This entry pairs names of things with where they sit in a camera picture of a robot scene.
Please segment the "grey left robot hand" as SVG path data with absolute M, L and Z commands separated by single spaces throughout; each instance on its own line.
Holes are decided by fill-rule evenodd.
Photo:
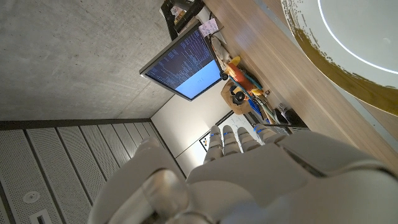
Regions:
M 212 127 L 182 176 L 158 140 L 141 141 L 103 186 L 90 223 L 396 223 L 397 174 L 312 131 Z

